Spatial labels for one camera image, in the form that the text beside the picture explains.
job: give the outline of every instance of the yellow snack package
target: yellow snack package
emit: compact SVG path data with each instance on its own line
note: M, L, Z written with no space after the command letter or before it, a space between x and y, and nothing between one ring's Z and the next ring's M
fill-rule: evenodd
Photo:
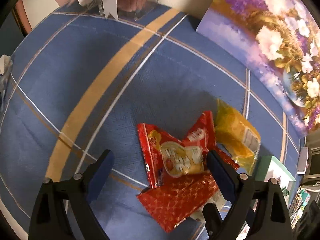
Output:
M260 149L260 134L236 109L220 99L217 103L214 122L217 142L223 144L241 167L252 173Z

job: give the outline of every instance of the table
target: table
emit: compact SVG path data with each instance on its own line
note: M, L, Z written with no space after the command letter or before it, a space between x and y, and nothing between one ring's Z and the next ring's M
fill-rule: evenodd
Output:
M24 230L45 176L69 179L111 149L114 169L91 205L111 239L207 239L192 219L166 234L137 200L148 182L136 124L183 138L203 110L216 112L216 98L248 116L262 138L259 155L276 156L299 181L300 140L282 108L239 61L195 32L199 22L162 5L117 22L75 3L23 40L1 116L0 196ZM68 217L74 227L70 207Z

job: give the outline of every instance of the purple flower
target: purple flower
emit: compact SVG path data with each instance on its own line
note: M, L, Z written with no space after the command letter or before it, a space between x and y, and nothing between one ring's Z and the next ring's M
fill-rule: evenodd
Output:
M296 35L301 43L301 49L303 51L303 54L306 54L308 52L308 39L305 36L302 36L298 30L296 30Z
M309 122L308 122L308 125L307 125L307 128L308 130L312 129L315 125L315 121L316 121L316 118L317 116L320 114L320 106L317 105L312 113L310 114L310 119L309 119Z
M244 18L250 15L246 10L248 8L256 8L258 10L265 11L268 9L264 0L225 0L228 4L231 5L231 9L239 15L242 15Z

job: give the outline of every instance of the red snack package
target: red snack package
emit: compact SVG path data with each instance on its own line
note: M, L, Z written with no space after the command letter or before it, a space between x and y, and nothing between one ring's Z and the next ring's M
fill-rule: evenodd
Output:
M203 160L216 144L211 111L201 114L183 141L145 123L138 124L138 134L151 188L204 172Z
M227 154L215 147L221 158L239 168ZM218 190L210 173L181 176L174 183L140 193L137 198L167 233L192 214Z

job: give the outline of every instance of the painting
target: painting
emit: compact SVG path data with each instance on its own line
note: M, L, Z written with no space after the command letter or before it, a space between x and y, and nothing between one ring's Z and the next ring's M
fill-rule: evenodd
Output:
M257 76L300 137L320 128L320 29L301 0L213 0L197 32Z

